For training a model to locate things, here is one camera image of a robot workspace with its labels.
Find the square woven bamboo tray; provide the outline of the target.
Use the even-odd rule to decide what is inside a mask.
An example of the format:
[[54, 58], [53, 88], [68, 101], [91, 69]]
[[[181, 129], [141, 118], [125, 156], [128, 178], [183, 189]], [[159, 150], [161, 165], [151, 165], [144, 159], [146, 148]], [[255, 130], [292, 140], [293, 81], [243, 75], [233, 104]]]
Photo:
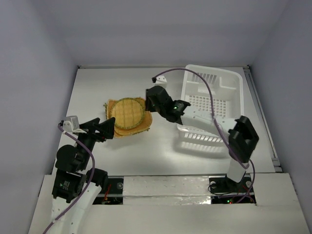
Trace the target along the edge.
[[[106, 117], [106, 103], [104, 104], [105, 117]], [[148, 131], [152, 124], [152, 115], [150, 112], [144, 112], [144, 118], [142, 122], [134, 128], [124, 129], [115, 125], [115, 137], [124, 137], [135, 135], [144, 131]]]

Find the rounded woven bamboo tray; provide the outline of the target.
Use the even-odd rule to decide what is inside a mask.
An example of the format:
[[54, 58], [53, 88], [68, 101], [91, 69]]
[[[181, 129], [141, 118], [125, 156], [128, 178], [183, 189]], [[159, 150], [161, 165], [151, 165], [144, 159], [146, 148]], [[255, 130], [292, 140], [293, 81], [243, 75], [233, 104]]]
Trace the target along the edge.
[[106, 103], [107, 119], [114, 117], [116, 120], [118, 120], [122, 114], [123, 114], [123, 106], [121, 100], [113, 100], [113, 99], [108, 100], [108, 102]]

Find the rounded square woven basket plate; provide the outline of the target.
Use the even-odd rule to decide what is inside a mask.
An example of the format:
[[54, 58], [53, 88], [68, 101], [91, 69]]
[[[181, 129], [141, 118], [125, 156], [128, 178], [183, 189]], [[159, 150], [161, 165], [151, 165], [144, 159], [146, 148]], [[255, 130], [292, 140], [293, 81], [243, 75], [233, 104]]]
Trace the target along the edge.
[[152, 124], [151, 112], [145, 109], [145, 99], [126, 97], [110, 99], [104, 104], [106, 118], [114, 117], [114, 137], [121, 138], [148, 131]]

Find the round woven bamboo plate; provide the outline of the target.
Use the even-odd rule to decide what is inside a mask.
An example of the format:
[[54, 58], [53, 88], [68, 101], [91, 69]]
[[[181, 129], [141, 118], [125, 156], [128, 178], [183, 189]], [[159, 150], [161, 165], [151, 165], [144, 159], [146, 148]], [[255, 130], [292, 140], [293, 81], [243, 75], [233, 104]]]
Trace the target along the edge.
[[115, 125], [124, 130], [137, 127], [144, 119], [145, 109], [134, 98], [122, 98], [113, 104], [110, 117], [115, 118]]

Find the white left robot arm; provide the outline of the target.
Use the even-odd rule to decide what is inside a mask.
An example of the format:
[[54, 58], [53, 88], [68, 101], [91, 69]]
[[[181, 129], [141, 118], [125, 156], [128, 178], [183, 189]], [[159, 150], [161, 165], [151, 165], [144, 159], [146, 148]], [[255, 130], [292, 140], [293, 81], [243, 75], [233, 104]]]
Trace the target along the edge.
[[97, 142], [114, 137], [115, 118], [99, 118], [80, 124], [77, 116], [66, 117], [58, 124], [62, 134], [74, 145], [57, 151], [56, 175], [52, 188], [51, 221], [45, 234], [79, 234], [99, 193], [108, 187], [108, 173], [97, 169], [92, 150]]

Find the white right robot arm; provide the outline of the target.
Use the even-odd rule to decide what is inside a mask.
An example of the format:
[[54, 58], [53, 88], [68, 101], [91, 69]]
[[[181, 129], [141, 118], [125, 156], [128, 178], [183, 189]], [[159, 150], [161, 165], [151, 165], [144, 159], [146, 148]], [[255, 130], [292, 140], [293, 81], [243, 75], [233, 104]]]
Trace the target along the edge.
[[161, 86], [147, 89], [146, 107], [155, 112], [152, 129], [99, 146], [99, 165], [107, 167], [115, 176], [199, 174], [193, 146], [203, 147], [205, 142], [194, 139], [191, 130], [197, 129], [200, 136], [221, 139], [227, 148], [224, 155], [231, 161], [226, 170], [225, 187], [236, 191], [242, 186], [259, 140], [247, 117], [223, 118], [204, 112], [186, 101], [172, 100]]

